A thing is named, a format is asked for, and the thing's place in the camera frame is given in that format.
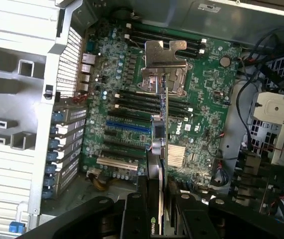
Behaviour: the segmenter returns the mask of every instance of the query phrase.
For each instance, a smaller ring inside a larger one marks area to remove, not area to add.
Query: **ventilation grille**
[[[268,65],[268,67],[284,78],[284,57],[279,58],[276,61],[272,62],[271,64]],[[262,73],[260,74],[260,77],[265,78],[265,76]],[[265,80],[267,88],[269,89],[277,88],[277,86],[273,82],[271,82],[270,79],[265,78]]]
[[[73,97],[81,56],[82,37],[71,27],[69,30],[68,43],[59,59],[57,91],[61,97]]]
[[[272,62],[268,65],[268,67],[284,78],[284,57]],[[274,89],[277,87],[268,78],[265,78],[265,80],[267,88]],[[252,137],[252,145],[255,146],[253,152],[260,157],[268,157],[268,153],[273,151],[271,148],[274,147],[276,143],[276,138],[280,133],[281,125],[263,122],[252,118],[249,119],[248,125]]]

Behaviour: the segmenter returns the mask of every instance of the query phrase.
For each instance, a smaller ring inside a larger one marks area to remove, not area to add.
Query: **screw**
[[[105,199],[105,200],[101,200],[99,203],[107,203],[108,202],[108,199]]]
[[[222,199],[216,199],[215,202],[220,205],[224,204],[224,201]]]
[[[190,198],[190,196],[188,196],[187,194],[182,194],[182,195],[181,195],[181,198],[189,199],[189,198]]]

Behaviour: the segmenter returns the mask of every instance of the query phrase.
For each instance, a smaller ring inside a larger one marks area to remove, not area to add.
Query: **sticker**
[[[218,13],[221,8],[217,7],[217,6],[212,6],[212,5],[207,5],[207,4],[201,3],[198,6],[198,9],[204,10],[204,11],[210,11],[210,12],[213,12],[213,13]]]
[[[191,131],[191,125],[190,124],[186,124],[184,130],[185,131]]]

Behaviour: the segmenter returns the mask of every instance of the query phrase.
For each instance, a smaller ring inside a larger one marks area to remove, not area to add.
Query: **microchip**
[[[146,136],[145,135],[141,135],[140,136],[140,141],[144,142],[145,141]]]
[[[208,145],[202,145],[202,150],[208,151]]]
[[[217,125],[218,124],[218,119],[212,119],[212,124]]]

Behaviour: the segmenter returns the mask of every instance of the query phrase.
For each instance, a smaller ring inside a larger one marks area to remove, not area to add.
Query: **red wire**
[[[264,151],[268,151],[268,150],[270,150],[270,149],[275,149],[275,150],[279,150],[279,151],[284,152],[284,149],[283,149],[283,148],[276,148],[276,147],[261,148],[261,147],[257,147],[257,146],[254,146],[254,145],[253,145],[253,147],[254,147],[254,148],[257,148],[257,149],[264,150]]]

